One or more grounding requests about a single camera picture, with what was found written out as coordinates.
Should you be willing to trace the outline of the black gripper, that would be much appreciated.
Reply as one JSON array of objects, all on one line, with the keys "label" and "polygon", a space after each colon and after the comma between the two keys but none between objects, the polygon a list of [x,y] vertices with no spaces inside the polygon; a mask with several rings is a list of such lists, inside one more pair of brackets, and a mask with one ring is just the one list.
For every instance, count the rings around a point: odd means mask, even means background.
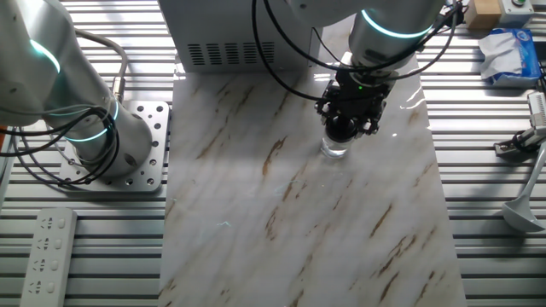
[{"label": "black gripper", "polygon": [[347,118],[361,117],[358,128],[360,133],[376,134],[391,85],[360,84],[349,72],[337,72],[335,80],[337,83],[327,84],[322,97],[316,103],[322,125],[339,112]]}]

